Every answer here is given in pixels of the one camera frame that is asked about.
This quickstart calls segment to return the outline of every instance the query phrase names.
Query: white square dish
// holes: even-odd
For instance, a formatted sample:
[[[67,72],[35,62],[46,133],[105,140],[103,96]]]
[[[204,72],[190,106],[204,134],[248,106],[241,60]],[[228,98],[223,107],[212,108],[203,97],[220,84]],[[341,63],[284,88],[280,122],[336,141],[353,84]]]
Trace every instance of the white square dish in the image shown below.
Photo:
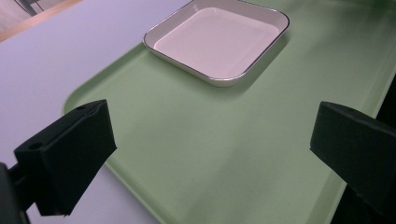
[[[151,28],[156,55],[218,87],[235,84],[289,26],[276,10],[237,0],[194,0]]]

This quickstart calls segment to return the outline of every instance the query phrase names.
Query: green tray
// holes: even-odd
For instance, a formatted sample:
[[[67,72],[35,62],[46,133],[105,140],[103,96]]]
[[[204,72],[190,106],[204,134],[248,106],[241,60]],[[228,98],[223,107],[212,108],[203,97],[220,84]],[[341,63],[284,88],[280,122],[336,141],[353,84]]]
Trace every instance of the green tray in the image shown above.
[[[291,21],[258,75],[213,87],[140,44],[65,102],[108,100],[107,166],[162,223],[329,223],[345,184],[309,150],[319,102],[374,117],[395,74],[390,1],[250,2]]]

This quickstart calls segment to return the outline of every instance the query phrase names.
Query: white table surface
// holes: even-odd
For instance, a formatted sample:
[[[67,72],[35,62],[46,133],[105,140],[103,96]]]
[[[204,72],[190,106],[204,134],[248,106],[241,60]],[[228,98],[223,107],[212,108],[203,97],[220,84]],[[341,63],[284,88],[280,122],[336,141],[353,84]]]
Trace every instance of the white table surface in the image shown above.
[[[67,96],[141,42],[144,33],[189,0],[83,0],[0,43],[0,161],[62,115]],[[157,223],[103,167],[70,217],[32,223]]]

